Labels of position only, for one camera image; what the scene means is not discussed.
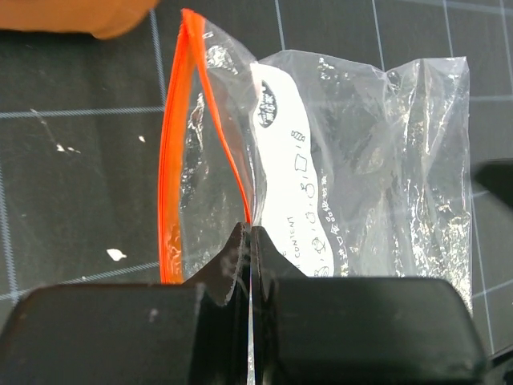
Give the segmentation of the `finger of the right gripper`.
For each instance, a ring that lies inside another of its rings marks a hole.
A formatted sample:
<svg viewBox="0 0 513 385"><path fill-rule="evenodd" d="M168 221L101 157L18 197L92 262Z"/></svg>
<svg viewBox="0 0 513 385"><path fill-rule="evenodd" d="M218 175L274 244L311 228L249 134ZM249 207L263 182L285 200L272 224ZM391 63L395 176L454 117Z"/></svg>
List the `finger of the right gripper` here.
<svg viewBox="0 0 513 385"><path fill-rule="evenodd" d="M512 169L512 158L487 160L475 167L471 172L471 178L511 209Z"/></svg>

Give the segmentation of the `red zipper clear bag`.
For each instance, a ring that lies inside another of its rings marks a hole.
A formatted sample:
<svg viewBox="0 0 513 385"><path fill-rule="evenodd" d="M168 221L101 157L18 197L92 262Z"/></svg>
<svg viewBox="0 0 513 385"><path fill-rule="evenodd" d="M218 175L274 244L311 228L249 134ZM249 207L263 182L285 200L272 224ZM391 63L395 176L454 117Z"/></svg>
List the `red zipper clear bag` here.
<svg viewBox="0 0 513 385"><path fill-rule="evenodd" d="M389 71L313 52L259 60L182 12L160 143L160 278L181 283L238 222L310 277L430 277L472 303L470 70Z"/></svg>

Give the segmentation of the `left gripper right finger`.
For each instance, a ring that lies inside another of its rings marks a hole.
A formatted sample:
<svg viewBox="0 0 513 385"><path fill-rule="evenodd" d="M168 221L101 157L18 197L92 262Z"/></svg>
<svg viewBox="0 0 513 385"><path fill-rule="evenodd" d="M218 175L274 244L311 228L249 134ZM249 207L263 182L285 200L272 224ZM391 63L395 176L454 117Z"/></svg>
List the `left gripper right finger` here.
<svg viewBox="0 0 513 385"><path fill-rule="evenodd" d="M259 384L479 384L487 354L438 278L310 278L252 230Z"/></svg>

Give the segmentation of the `orange plastic bin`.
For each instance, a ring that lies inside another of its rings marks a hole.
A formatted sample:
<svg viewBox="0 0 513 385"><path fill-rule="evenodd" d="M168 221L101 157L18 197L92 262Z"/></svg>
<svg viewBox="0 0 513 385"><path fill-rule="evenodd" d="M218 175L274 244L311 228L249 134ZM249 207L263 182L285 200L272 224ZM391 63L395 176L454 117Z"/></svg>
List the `orange plastic bin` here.
<svg viewBox="0 0 513 385"><path fill-rule="evenodd" d="M21 32L84 33L113 39L138 26L158 0L2 0L1 28Z"/></svg>

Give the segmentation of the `black grid mat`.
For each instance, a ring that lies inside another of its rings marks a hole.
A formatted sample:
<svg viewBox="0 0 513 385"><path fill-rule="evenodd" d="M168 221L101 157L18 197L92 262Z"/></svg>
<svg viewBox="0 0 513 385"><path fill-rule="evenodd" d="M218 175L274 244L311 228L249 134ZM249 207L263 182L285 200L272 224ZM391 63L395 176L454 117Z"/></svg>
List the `black grid mat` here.
<svg viewBox="0 0 513 385"><path fill-rule="evenodd" d="M161 95L184 1L127 35L1 34L1 312L66 280L155 281ZM471 156L512 154L509 1L191 1L264 57L465 55Z"/></svg>

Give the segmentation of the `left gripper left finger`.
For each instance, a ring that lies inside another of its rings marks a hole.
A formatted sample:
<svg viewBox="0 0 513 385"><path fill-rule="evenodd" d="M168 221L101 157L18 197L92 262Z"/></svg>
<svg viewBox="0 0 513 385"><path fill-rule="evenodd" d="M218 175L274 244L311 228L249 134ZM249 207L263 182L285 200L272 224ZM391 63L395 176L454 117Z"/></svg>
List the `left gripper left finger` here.
<svg viewBox="0 0 513 385"><path fill-rule="evenodd" d="M183 284L32 291L1 333L4 384L243 384L248 231Z"/></svg>

